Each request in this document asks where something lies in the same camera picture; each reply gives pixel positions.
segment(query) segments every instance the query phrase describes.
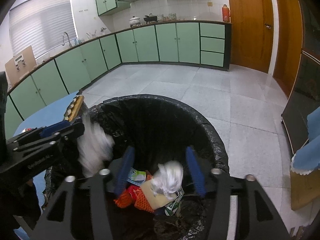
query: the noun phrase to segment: red thermos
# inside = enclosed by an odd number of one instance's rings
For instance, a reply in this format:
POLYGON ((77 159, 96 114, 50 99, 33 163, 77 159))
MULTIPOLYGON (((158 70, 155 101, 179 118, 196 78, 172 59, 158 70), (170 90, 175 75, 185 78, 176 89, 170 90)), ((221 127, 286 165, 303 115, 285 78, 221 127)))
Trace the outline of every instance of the red thermos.
POLYGON ((226 4, 224 4, 222 7, 222 19, 225 23, 230 22, 230 11, 226 4))

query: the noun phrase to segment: window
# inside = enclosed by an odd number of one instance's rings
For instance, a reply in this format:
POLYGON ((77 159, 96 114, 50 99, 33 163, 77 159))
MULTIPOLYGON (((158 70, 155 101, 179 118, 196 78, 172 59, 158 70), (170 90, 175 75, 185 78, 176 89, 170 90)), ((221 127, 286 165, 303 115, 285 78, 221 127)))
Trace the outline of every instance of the window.
POLYGON ((28 0, 10 10, 9 21, 14 55, 31 45, 37 58, 61 45, 64 32, 76 38, 70 0, 28 0))

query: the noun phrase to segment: metal screw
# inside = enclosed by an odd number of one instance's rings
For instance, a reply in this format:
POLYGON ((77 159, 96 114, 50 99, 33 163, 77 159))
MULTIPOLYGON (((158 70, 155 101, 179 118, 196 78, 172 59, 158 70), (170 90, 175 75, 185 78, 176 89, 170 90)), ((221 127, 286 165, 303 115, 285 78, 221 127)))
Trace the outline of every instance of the metal screw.
POLYGON ((75 176, 68 176, 64 179, 66 182, 74 182, 76 180, 75 176))
POLYGON ((255 180, 256 180, 256 178, 255 178, 253 175, 251 175, 251 174, 246 175, 246 176, 245 176, 245 179, 246 179, 247 181, 255 181, 255 180))
POLYGON ((211 169, 211 173, 215 175, 219 175, 222 173, 222 171, 220 169, 214 168, 214 169, 211 169))
POLYGON ((108 175, 109 173, 110 173, 110 170, 108 170, 108 169, 102 169, 99 171, 100 175, 108 175))

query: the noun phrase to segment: trash can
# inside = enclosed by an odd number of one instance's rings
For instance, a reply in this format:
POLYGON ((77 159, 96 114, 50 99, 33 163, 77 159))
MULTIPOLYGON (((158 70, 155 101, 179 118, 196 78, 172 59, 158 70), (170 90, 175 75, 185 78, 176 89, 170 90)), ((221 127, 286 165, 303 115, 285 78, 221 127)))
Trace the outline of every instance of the trash can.
MULTIPOLYGON (((201 199, 195 194, 185 160, 186 147, 192 145, 199 158, 212 168, 229 173, 228 155, 218 133, 210 122, 192 107, 172 98, 157 95, 132 95, 112 98, 87 111, 92 122, 98 122, 105 133, 112 135, 113 159, 121 158, 128 146, 135 148, 133 168, 154 174, 158 164, 171 160, 183 166, 184 196, 174 216, 154 215, 134 208, 118 208, 109 196, 108 213, 114 239, 205 239, 206 211, 214 199, 201 199)), ((52 169, 46 178, 46 190, 54 191, 63 174, 63 167, 52 169)), ((84 229, 79 239, 91 239, 84 229)))

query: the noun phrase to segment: tiled floor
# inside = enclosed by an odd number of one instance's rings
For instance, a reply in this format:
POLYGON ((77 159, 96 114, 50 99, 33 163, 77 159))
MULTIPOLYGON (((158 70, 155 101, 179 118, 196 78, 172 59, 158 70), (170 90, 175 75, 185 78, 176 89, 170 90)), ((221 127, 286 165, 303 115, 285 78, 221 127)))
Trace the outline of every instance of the tiled floor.
MULTIPOLYGON (((175 98, 203 114, 225 144, 231 176, 254 174, 288 230, 307 225, 315 217, 320 201, 296 212, 290 208, 290 149, 280 117, 287 99, 270 75, 236 65, 229 72, 124 65, 84 91, 89 107, 132 94, 175 98)), ((228 239, 234 239, 236 207, 236 197, 232 197, 228 239)))

